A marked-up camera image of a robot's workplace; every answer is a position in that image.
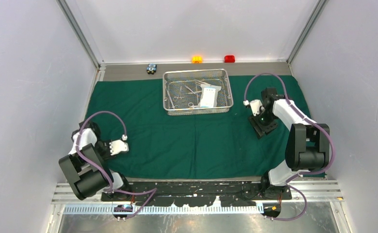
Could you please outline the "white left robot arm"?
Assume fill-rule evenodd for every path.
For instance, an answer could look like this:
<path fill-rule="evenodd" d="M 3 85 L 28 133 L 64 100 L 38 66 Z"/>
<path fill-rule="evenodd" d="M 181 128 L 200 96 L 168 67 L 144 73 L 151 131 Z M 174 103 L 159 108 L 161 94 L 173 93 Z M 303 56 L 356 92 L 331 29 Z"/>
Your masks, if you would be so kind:
<path fill-rule="evenodd" d="M 73 146 L 68 155 L 59 159 L 59 166 L 69 183 L 74 195 L 84 200 L 109 187 L 109 182 L 102 172 L 92 163 L 107 172 L 113 183 L 113 194 L 120 201 L 131 197 L 132 188 L 123 174 L 110 171 L 108 160 L 114 159 L 121 153 L 129 151 L 129 145 L 124 135 L 118 140 L 103 141 L 101 130 L 94 122 L 81 122 L 85 125 L 83 131 L 79 129 L 72 132 Z"/>

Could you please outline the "white sterile packet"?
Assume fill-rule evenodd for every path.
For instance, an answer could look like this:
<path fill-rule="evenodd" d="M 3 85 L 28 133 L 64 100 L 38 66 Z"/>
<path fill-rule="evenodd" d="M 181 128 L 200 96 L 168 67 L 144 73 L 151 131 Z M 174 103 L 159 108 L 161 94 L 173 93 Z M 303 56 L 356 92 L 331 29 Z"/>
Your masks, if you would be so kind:
<path fill-rule="evenodd" d="M 199 102 L 201 108 L 213 108 L 217 106 L 217 88 L 205 87 L 202 89 L 202 95 Z"/>

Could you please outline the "green surgical drape cloth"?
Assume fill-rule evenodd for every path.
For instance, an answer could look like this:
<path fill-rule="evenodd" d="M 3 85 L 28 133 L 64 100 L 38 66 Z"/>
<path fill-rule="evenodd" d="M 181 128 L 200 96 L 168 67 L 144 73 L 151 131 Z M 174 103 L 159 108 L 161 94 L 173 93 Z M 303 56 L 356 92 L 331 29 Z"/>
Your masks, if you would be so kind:
<path fill-rule="evenodd" d="M 218 179 L 261 176 L 284 160 L 289 136 L 279 124 L 258 139 L 242 101 L 274 87 L 287 92 L 305 114 L 309 108 L 292 76 L 230 76 L 234 105 L 226 113 L 170 116 L 163 103 L 162 80 L 98 82 L 87 116 L 103 140 L 128 136 L 129 151 L 108 161 L 111 170 L 149 179 Z"/>

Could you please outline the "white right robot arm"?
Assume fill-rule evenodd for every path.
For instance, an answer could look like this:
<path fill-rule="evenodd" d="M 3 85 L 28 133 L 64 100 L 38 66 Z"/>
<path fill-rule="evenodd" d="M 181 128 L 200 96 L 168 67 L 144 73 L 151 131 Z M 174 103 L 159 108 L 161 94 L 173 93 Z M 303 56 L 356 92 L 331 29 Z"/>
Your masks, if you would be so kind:
<path fill-rule="evenodd" d="M 261 139 L 273 132 L 278 121 L 289 130 L 284 160 L 261 178 L 261 195 L 273 199 L 297 176 L 327 168 L 330 163 L 330 128 L 310 119 L 287 95 L 278 94 L 275 88 L 266 88 L 261 96 L 260 100 L 243 101 L 244 106 L 252 111 L 248 120 L 257 137 Z"/>

